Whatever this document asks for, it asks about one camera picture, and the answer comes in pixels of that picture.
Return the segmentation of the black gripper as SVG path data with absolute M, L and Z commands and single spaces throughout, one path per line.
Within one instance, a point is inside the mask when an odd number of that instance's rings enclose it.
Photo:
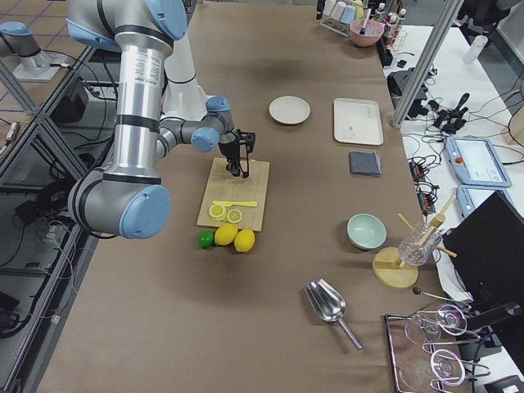
M 235 133 L 222 134 L 219 140 L 219 149 L 226 158 L 226 170 L 233 177 L 239 177 L 242 173 L 242 167 L 238 136 Z

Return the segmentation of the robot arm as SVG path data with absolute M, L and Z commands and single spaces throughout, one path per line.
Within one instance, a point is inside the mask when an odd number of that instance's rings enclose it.
M 209 98 L 198 121 L 160 117 L 165 61 L 187 32 L 183 2 L 69 1 L 66 20 L 76 41 L 121 53 L 113 159 L 72 187 L 68 206 L 79 226 L 130 239 L 155 236 L 171 208 L 155 162 L 180 143 L 203 152 L 217 147 L 232 176 L 248 177 L 240 152 L 248 135 L 235 128 L 226 97 Z

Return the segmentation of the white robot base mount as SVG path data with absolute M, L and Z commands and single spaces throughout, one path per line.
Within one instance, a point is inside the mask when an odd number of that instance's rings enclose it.
M 163 98 L 161 119 L 201 120 L 207 112 L 209 96 L 197 82 L 192 49 L 187 32 L 187 13 L 182 1 L 161 1 L 165 18 L 162 22 L 174 41 L 173 53 L 165 60 L 167 88 Z

